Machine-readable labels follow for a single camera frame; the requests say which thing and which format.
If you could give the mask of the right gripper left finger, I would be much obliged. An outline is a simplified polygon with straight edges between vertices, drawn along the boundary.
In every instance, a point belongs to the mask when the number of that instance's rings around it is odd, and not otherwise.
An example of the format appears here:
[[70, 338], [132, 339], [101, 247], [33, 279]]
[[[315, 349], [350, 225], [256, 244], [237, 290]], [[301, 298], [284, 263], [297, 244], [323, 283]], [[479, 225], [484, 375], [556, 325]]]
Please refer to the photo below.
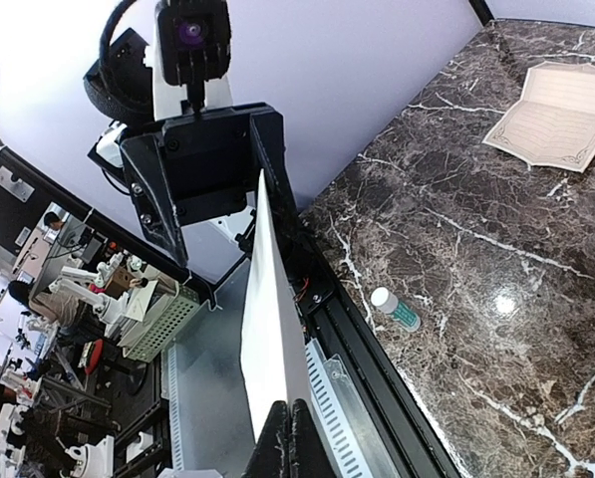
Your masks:
[[289, 472], [289, 411], [275, 401], [267, 415], [242, 478], [287, 478]]

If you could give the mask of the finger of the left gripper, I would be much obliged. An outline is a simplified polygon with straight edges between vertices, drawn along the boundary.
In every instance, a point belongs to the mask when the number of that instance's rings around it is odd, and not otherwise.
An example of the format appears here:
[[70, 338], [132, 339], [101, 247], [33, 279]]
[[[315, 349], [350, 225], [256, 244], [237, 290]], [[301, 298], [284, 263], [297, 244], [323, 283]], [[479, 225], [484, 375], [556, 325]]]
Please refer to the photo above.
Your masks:
[[298, 239], [300, 220], [285, 167], [283, 118], [279, 113], [250, 117], [251, 145], [264, 173], [273, 227], [280, 249], [291, 249]]
[[119, 149], [124, 176], [145, 238], [179, 267], [188, 253], [154, 134], [123, 134]]

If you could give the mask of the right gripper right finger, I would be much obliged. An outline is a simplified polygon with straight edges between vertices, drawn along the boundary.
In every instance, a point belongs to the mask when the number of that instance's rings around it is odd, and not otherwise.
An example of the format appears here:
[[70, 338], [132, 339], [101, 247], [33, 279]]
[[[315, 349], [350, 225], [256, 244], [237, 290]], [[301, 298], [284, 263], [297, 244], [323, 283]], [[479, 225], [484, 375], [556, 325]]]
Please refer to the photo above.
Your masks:
[[335, 478], [334, 468], [305, 400], [296, 399], [293, 402], [290, 418], [290, 477]]

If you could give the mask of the white letter paper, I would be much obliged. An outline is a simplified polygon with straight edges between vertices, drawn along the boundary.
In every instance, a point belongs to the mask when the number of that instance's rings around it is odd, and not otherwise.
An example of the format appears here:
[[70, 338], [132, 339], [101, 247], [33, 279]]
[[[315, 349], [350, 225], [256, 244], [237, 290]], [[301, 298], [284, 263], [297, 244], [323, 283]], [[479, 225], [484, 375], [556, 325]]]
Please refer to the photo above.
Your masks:
[[311, 398], [303, 329], [279, 252], [264, 173], [257, 186], [240, 364], [255, 440], [275, 402], [291, 405]]

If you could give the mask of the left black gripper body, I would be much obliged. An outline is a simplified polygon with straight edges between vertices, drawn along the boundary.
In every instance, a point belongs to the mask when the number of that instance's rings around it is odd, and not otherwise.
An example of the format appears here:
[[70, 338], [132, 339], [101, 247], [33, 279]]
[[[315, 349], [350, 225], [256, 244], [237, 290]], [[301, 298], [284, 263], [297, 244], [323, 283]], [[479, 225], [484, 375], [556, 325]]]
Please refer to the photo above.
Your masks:
[[120, 139], [155, 135], [182, 227], [245, 207], [263, 173], [251, 145], [250, 117], [258, 113], [280, 114], [264, 103], [222, 108], [128, 128]]

